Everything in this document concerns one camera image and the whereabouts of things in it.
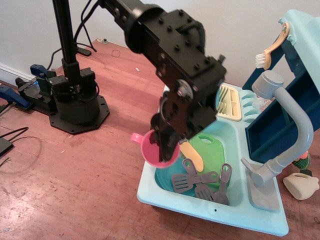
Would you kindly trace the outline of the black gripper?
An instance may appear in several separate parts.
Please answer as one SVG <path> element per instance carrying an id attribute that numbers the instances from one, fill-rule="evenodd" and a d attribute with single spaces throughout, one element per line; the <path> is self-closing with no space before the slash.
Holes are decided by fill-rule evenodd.
<path id="1" fill-rule="evenodd" d="M 151 119 L 149 142 L 159 147 L 159 161 L 168 162 L 180 139 L 190 139 L 217 120 L 217 111 L 206 100 L 197 101 L 195 87 L 179 79 L 160 98 Z"/>

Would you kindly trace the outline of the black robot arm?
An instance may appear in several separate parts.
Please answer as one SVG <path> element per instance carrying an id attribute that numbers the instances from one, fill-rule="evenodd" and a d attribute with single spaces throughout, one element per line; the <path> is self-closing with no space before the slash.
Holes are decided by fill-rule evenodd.
<path id="1" fill-rule="evenodd" d="M 205 29 L 184 10 L 166 12 L 139 0 L 101 0 L 124 31 L 131 51 L 144 55 L 168 87 L 151 119 L 150 142 L 159 161 L 169 161 L 180 140 L 190 139 L 216 120 L 216 96 L 225 79 L 224 57 L 205 54 Z"/>

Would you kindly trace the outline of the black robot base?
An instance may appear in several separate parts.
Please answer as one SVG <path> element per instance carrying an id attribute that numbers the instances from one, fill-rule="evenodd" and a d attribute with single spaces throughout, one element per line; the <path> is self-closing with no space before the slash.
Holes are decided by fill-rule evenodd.
<path id="1" fill-rule="evenodd" d="M 63 67 L 65 75 L 48 80 L 56 111 L 49 115 L 51 126 L 72 135 L 98 129 L 110 114 L 109 107 L 91 68 L 78 64 Z"/>

